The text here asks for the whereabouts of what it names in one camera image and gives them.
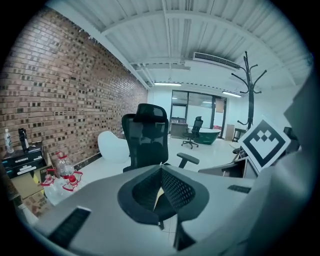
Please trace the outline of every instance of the white wall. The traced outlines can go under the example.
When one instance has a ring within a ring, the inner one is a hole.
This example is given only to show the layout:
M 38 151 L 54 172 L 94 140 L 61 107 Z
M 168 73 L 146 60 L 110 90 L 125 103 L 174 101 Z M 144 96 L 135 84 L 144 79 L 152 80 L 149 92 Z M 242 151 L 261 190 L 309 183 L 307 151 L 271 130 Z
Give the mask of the white wall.
M 147 101 L 149 104 L 154 104 L 163 107 L 167 118 L 170 119 L 172 89 L 171 88 L 152 88 L 148 91 Z
M 285 126 L 291 127 L 284 112 L 292 104 L 299 89 L 300 86 L 295 86 L 255 94 L 253 124 L 261 115 L 264 115 L 280 130 L 283 130 Z
M 281 130 L 285 126 L 290 127 L 291 125 L 284 116 L 284 111 L 290 106 L 299 89 L 300 87 L 296 86 L 292 88 L 266 90 L 261 94 L 255 94 L 253 125 L 255 124 L 255 120 L 259 119 L 261 115 L 264 115 Z M 176 88 L 152 88 L 148 92 L 148 103 L 163 107 L 167 113 L 168 119 L 170 118 L 171 111 L 172 90 L 176 90 Z M 242 125 L 237 121 L 240 120 L 243 123 L 247 122 L 248 108 L 249 99 L 247 96 L 241 98 L 232 96 L 227 97 L 223 137 L 225 137 L 227 124 L 234 125 L 236 128 L 240 129 L 247 128 L 246 125 Z
M 288 120 L 284 116 L 285 110 L 293 102 L 293 98 L 300 89 L 299 86 L 292 88 L 283 88 L 275 90 L 263 91 L 261 94 L 254 95 L 254 116 L 255 121 L 263 115 L 273 122 L 280 130 L 284 127 L 291 127 Z M 225 125 L 234 125 L 235 128 L 246 129 L 247 125 L 242 125 L 237 121 L 246 123 L 248 120 L 249 99 L 228 98 L 226 105 Z

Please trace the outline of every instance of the glass wall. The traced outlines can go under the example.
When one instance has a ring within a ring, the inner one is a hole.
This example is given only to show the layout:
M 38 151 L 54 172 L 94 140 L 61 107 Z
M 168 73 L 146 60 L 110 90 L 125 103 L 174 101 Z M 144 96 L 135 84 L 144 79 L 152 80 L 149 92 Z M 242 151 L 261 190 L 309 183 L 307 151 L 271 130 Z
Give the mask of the glass wall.
M 186 122 L 193 126 L 196 117 L 201 116 L 202 128 L 210 128 L 212 121 L 212 95 L 189 92 L 188 112 Z
M 196 117 L 201 116 L 203 129 L 220 130 L 223 134 L 226 117 L 227 99 L 216 95 L 189 92 L 172 91 L 170 126 L 171 124 L 187 124 L 192 127 Z
M 186 91 L 172 91 L 169 131 L 171 131 L 171 123 L 186 123 L 187 105 L 188 93 Z

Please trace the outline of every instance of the air conditioner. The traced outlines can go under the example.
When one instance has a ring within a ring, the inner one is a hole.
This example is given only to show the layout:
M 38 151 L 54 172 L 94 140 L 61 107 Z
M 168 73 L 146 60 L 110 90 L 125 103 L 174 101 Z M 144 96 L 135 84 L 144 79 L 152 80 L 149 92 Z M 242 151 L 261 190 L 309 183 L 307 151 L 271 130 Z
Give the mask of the air conditioner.
M 206 54 L 206 53 L 194 52 L 192 59 L 197 62 L 206 62 L 210 64 L 219 65 L 225 68 L 229 68 L 233 71 L 240 69 L 240 66 L 238 64 L 230 60 L 227 60 L 225 58 L 220 58 L 214 55 Z

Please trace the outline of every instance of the table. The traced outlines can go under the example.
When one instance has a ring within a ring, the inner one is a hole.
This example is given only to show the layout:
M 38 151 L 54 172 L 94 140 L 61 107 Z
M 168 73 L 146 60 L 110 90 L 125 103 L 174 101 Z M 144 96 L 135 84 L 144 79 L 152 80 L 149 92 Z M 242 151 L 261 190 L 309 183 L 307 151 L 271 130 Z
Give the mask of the table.
M 183 221 L 184 233 L 198 242 L 216 231 L 248 194 L 228 189 L 230 185 L 252 187 L 253 179 L 229 178 L 197 173 L 171 165 L 153 165 L 120 175 L 103 178 L 83 187 L 71 197 L 60 202 L 35 224 L 35 229 L 49 237 L 74 211 L 81 207 L 90 215 L 74 235 L 67 249 L 71 253 L 86 255 L 172 255 L 176 250 L 163 239 L 157 225 L 141 224 L 131 219 L 118 202 L 119 189 L 133 178 L 158 169 L 178 173 L 206 187 L 207 205 L 196 218 Z
M 191 133 L 192 126 L 188 126 L 189 132 Z M 193 141 L 199 144 L 211 145 L 214 143 L 216 138 L 219 136 L 221 130 L 218 129 L 209 129 L 209 128 L 200 128 L 199 138 L 195 138 Z

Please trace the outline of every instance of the water bottle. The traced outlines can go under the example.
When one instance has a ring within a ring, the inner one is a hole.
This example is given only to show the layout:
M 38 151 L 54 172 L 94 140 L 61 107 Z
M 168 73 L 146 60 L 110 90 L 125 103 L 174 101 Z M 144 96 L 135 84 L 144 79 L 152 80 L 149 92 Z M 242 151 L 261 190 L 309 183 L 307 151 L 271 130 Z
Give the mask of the water bottle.
M 12 147 L 11 136 L 10 136 L 10 133 L 9 133 L 9 130 L 8 130 L 8 129 L 5 129 L 4 141 L 5 141 L 6 151 L 7 151 L 9 154 L 12 154 L 15 150 L 14 150 L 14 148 Z
M 67 197 L 64 189 L 61 187 L 61 185 L 57 184 L 56 181 L 57 179 L 55 176 L 47 174 L 45 176 L 45 181 L 41 183 L 46 197 L 54 206 Z
M 75 168 L 66 154 L 63 152 L 58 152 L 57 156 L 59 159 L 57 164 L 58 174 L 60 177 L 68 179 L 69 176 L 75 172 Z

